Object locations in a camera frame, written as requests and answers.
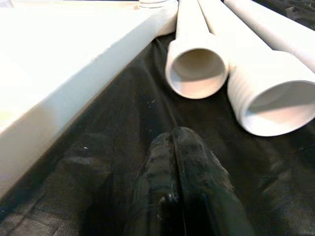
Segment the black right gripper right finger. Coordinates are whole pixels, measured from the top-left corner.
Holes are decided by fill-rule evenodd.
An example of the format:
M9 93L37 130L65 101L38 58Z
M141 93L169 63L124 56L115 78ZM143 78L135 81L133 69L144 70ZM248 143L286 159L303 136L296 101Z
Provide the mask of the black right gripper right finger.
M172 131L189 236L252 236L245 208L228 171L192 129Z

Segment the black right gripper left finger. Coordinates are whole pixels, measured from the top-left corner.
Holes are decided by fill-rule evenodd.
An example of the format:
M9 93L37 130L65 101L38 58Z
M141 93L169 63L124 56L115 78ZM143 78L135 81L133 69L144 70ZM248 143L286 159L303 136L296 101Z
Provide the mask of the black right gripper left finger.
M182 236L184 220L170 133L150 144L133 185L125 236Z

